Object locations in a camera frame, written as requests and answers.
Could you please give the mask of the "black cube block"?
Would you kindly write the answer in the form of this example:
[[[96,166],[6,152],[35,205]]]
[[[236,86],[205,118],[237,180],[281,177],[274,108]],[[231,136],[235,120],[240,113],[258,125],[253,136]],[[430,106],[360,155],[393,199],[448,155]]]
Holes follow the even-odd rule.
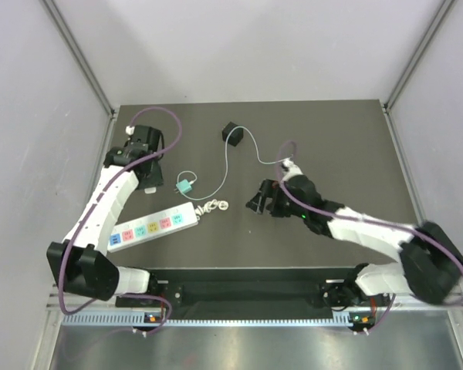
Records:
[[[233,122],[229,122],[221,131],[222,140],[230,146],[237,146],[244,137],[244,129]]]

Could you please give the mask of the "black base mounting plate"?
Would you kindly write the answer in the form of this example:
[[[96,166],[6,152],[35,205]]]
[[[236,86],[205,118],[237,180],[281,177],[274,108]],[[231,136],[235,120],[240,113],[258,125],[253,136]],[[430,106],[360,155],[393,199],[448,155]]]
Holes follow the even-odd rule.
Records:
[[[388,304],[390,293],[364,293],[355,284],[356,267],[170,268],[152,273],[150,293],[174,308],[236,302],[286,303],[298,308],[343,308]]]

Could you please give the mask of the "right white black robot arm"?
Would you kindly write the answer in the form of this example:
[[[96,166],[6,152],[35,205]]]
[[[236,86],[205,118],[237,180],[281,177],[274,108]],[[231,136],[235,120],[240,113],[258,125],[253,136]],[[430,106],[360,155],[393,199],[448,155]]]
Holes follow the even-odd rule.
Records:
[[[389,264],[362,263],[345,280],[346,299],[364,304],[380,294],[410,294],[427,304],[446,304],[463,281],[463,255],[444,230],[426,220],[392,224],[324,198],[293,162],[280,166],[279,180],[262,181],[246,207],[272,217],[298,217],[314,234],[350,242],[390,258]]]

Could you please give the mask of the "dark grey table mat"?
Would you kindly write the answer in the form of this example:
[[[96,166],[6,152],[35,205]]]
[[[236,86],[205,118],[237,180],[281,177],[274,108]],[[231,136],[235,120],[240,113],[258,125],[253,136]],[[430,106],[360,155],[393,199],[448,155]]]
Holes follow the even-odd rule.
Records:
[[[130,122],[161,130],[175,147],[164,155],[164,185],[133,193],[121,221],[183,202],[174,191],[181,171],[194,181],[191,195],[228,201],[226,211],[204,215],[187,230],[110,255],[122,266],[156,267],[348,267],[386,264],[368,248],[318,236],[297,217],[273,218],[245,207],[260,183],[275,176],[273,161],[287,140],[295,162],[327,200],[373,217],[412,224],[416,215],[380,102],[376,100],[166,105],[160,111],[121,106],[111,143],[124,142]],[[237,146],[221,131],[244,129]]]

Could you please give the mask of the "white power strip coloured sockets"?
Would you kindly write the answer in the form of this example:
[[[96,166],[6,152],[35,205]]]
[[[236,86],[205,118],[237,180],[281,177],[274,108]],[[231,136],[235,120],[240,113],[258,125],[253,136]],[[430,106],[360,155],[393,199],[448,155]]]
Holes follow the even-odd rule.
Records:
[[[198,224],[192,202],[117,224],[109,238],[110,253],[152,241]]]

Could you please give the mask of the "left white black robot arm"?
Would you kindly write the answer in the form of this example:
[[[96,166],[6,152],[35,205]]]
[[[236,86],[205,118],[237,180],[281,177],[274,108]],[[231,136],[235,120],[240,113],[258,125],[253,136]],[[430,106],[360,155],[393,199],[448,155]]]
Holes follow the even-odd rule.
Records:
[[[99,182],[79,223],[61,242],[52,242],[46,257],[60,291],[107,301],[133,294],[142,305],[152,305],[160,288],[150,272],[117,267],[107,258],[115,241],[113,229],[130,195],[136,190],[155,191],[163,183],[157,150],[164,148],[160,130],[135,126],[123,146],[111,148],[103,161]]]

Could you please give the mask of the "teal charger plug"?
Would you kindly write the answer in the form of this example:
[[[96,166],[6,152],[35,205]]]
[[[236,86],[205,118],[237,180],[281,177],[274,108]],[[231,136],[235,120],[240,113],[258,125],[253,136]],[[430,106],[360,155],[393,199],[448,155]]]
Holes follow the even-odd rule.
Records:
[[[180,180],[176,183],[174,191],[180,194],[186,194],[192,190],[193,180]]]

